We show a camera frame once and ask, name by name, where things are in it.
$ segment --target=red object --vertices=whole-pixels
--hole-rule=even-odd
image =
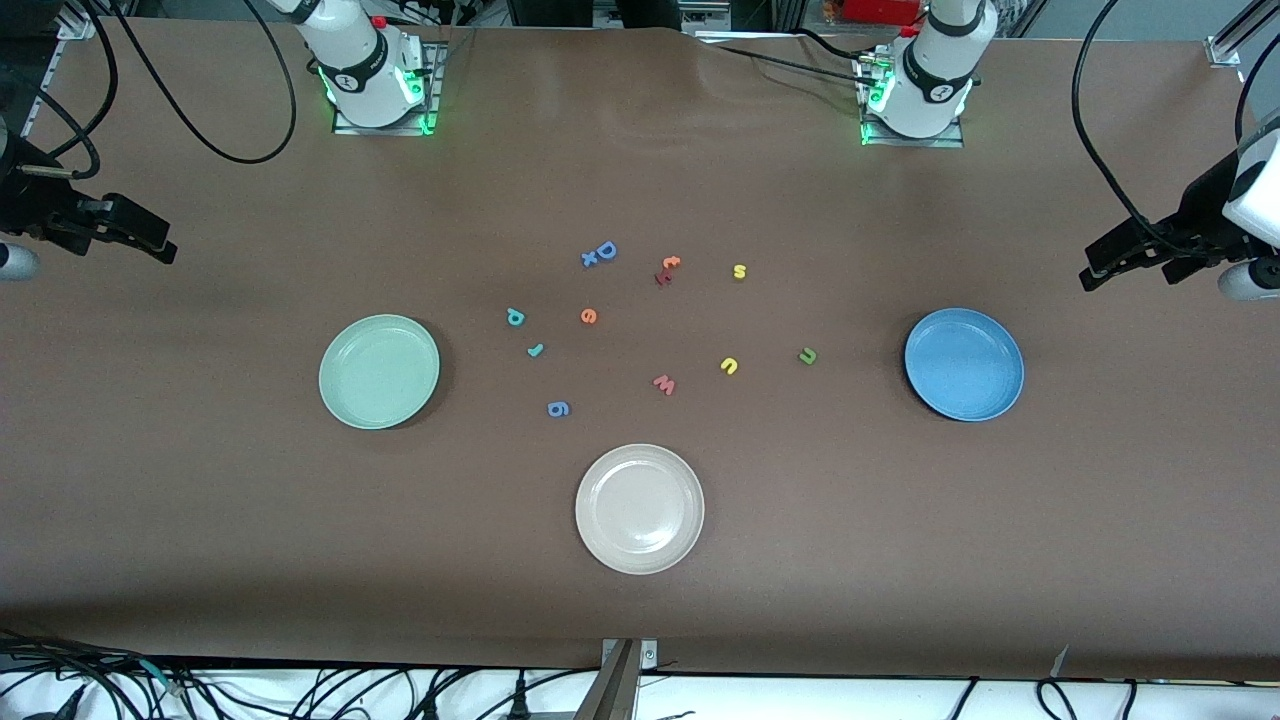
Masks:
[[[920,17],[920,0],[845,0],[844,17],[859,23],[909,26]]]

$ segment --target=brown table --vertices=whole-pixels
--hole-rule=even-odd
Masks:
[[[275,142],[253,26],[137,24],[215,141]],[[1071,129],[1075,42],[995,44],[968,147],[922,151],[859,146],[838,81],[667,31],[457,35],[434,138],[334,137],[278,32],[300,127],[251,168],[200,147],[116,42],[83,184],[169,219],[175,265],[46,246],[38,282],[0,288],[4,624],[552,665],[655,635],[686,670],[1028,676],[1070,643],[1076,675],[1275,675],[1276,309],[1228,302],[1216,273],[1080,291],[1121,210]],[[87,118],[104,77],[74,46],[52,92]],[[1160,217],[1231,147],[1238,90],[1198,45],[1100,44],[1084,104]],[[605,240],[618,259],[584,272]],[[908,331],[954,305],[1025,354],[996,421],[943,420],[904,380]],[[325,411],[316,368],[375,313],[422,320],[445,370],[371,433]],[[627,442],[672,447],[707,495],[698,547],[655,577],[607,570],[573,525],[582,471]]]

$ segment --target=cable connector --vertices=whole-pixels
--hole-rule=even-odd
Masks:
[[[531,716],[529,702],[525,698],[525,671],[521,670],[516,678],[516,692],[511,697],[511,712],[507,714],[507,720],[529,720]]]

